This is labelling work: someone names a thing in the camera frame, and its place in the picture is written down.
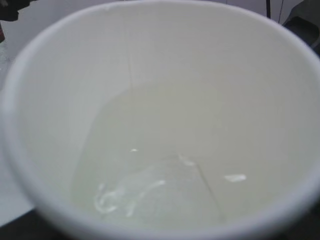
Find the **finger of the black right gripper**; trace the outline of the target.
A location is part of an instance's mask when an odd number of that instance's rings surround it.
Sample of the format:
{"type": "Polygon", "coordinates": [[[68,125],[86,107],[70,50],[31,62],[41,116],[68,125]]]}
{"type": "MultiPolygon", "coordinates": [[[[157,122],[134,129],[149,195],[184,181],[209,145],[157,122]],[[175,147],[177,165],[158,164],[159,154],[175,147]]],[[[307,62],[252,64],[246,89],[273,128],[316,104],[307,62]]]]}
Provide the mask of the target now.
{"type": "Polygon", "coordinates": [[[19,18],[19,11],[30,6],[35,0],[0,0],[0,20],[14,22],[19,18]]]}

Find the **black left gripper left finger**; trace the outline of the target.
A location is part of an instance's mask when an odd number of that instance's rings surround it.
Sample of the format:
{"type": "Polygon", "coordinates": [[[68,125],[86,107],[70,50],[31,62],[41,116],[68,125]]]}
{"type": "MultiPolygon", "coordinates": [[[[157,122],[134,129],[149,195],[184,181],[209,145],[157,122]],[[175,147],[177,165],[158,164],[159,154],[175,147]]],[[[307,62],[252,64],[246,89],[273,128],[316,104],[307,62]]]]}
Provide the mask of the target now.
{"type": "Polygon", "coordinates": [[[0,228],[1,240],[53,240],[55,230],[34,210],[0,228]]]}

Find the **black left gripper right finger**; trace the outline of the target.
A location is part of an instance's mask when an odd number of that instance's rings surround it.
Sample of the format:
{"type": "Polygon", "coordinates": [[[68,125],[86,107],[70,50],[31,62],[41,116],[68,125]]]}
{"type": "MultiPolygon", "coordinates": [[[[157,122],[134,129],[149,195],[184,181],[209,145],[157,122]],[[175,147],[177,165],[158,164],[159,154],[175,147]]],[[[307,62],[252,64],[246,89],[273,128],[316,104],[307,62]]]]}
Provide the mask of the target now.
{"type": "Polygon", "coordinates": [[[283,240],[320,240],[320,217],[306,215],[283,234],[283,240]]]}

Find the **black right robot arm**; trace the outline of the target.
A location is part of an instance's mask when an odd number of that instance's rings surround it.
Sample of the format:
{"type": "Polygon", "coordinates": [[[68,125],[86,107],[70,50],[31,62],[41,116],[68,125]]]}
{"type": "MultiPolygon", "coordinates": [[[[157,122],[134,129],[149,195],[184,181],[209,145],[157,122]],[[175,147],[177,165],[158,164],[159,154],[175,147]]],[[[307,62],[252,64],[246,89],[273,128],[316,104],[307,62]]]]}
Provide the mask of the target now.
{"type": "MultiPolygon", "coordinates": [[[[38,33],[79,10],[105,4],[104,0],[2,0],[0,40],[14,59],[38,33]]],[[[240,7],[267,17],[320,52],[320,2],[318,0],[222,0],[221,4],[240,7]]]]}

